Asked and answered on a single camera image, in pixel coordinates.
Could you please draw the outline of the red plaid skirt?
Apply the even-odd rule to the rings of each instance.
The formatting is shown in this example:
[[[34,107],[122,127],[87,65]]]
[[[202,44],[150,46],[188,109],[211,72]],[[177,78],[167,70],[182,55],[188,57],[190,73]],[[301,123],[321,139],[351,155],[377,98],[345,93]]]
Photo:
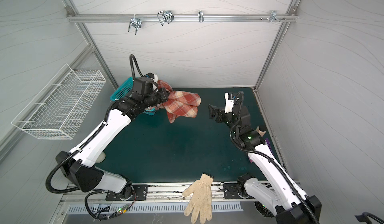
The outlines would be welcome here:
[[[198,106],[201,104],[201,97],[198,94],[174,91],[173,88],[162,80],[158,80],[159,88],[165,88],[169,92],[168,100],[157,105],[158,109],[165,109],[167,117],[172,124],[178,117],[195,118],[198,114]]]

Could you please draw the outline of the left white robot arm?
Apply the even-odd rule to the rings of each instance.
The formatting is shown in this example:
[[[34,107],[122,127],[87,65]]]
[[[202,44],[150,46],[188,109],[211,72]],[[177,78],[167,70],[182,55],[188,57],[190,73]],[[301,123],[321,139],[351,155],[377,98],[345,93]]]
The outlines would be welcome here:
[[[133,78],[133,87],[124,97],[112,102],[107,108],[103,121],[76,147],[68,153],[57,155],[57,165],[48,174],[46,189],[53,194],[65,194],[80,190],[106,191],[128,199],[133,194],[132,182],[118,174],[113,174],[95,167],[97,159],[111,141],[146,109],[163,104],[170,93],[157,84],[157,76],[143,75],[137,59],[129,56]],[[61,170],[63,175],[75,187],[56,189],[52,186],[54,174]]]

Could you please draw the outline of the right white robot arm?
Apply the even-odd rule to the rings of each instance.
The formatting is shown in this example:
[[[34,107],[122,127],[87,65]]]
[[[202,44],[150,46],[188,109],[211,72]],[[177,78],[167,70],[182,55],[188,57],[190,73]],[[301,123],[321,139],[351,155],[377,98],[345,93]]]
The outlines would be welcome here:
[[[253,129],[251,114],[244,105],[244,92],[226,93],[223,108],[209,105],[210,119],[230,129],[230,141],[262,171],[268,183],[263,184],[250,174],[237,180],[238,195],[254,198],[257,211],[278,224],[318,224],[322,204],[316,196],[296,184],[275,159],[261,128]]]

